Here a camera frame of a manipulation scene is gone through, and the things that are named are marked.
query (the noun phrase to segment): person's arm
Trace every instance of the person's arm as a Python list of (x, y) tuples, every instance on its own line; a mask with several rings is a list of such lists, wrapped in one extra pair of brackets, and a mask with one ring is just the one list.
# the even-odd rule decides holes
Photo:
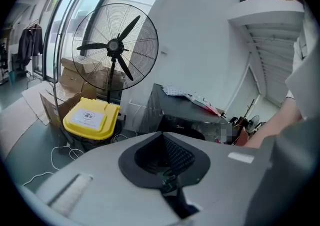
[(259, 148), (265, 137), (277, 135), (284, 128), (297, 123), (301, 119), (301, 113), (297, 108), (295, 100), (288, 97), (280, 111), (259, 128), (254, 136), (246, 143), (245, 147)]

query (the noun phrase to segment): floor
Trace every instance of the floor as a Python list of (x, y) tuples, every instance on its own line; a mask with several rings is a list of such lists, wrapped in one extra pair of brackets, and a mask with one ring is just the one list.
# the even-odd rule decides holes
[[(29, 86), (37, 85), (38, 80), (32, 81)], [(22, 97), (21, 92), (27, 88), (27, 79), (22, 79), (14, 85), (6, 83), (0, 86), (0, 113), (9, 105)], [(123, 130), (127, 137), (135, 136), (135, 132)], [(13, 182), (18, 185), (29, 181), (33, 176), (44, 172), (54, 173), (56, 170), (51, 165), (51, 151), (56, 146), (64, 146), (66, 139), (59, 129), (51, 124), (45, 126), (37, 120), (17, 141), (4, 164), (10, 173)], [(54, 165), (61, 169), (72, 162), (69, 149), (61, 148), (53, 152)], [(35, 178), (26, 186), (35, 192), (37, 188), (49, 177), (44, 175)]]

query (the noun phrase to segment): fan blade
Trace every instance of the fan blade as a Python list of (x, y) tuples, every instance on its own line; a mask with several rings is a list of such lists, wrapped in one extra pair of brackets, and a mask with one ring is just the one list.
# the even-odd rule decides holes
[(87, 49), (100, 49), (100, 48), (108, 48), (108, 45), (104, 43), (90, 43), (90, 44), (82, 45), (76, 49), (87, 50)]
[(126, 65), (124, 59), (121, 57), (121, 55), (119, 55), (119, 56), (117, 57), (117, 60), (118, 60), (118, 62), (119, 62), (119, 65), (121, 66), (122, 70), (123, 70), (123, 71), (125, 72), (125, 74), (128, 76), (128, 78), (133, 81), (134, 78), (132, 77), (129, 68), (127, 67), (127, 65)]
[(140, 16), (137, 16), (132, 22), (123, 30), (122, 34), (119, 36), (119, 40), (122, 41), (124, 38), (128, 36), (128, 34), (132, 31), (136, 23), (139, 21)]

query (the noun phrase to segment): small fan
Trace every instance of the small fan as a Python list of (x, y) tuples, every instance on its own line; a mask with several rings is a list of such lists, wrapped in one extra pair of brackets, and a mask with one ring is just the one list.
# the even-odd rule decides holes
[(156, 28), (140, 9), (124, 3), (103, 5), (78, 26), (72, 58), (82, 78), (110, 92), (133, 87), (153, 68), (159, 49)]
[(256, 126), (258, 125), (259, 120), (260, 120), (259, 115), (256, 115), (252, 119), (250, 119), (247, 127), (245, 128), (246, 132), (251, 134), (255, 130)]

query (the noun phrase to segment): fan stand pole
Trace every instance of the fan stand pole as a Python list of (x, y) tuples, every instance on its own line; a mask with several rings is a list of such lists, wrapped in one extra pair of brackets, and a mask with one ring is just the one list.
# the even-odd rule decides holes
[(116, 62), (116, 58), (112, 57), (111, 61), (112, 61), (112, 65), (111, 65), (110, 74), (109, 74), (109, 78), (108, 78), (108, 84), (107, 84), (108, 91), (106, 93), (106, 101), (107, 101), (107, 103), (110, 103), (111, 84), (112, 84), (112, 79), (114, 77), (114, 72), (115, 72), (115, 67), (116, 67), (116, 63), (115, 63)]

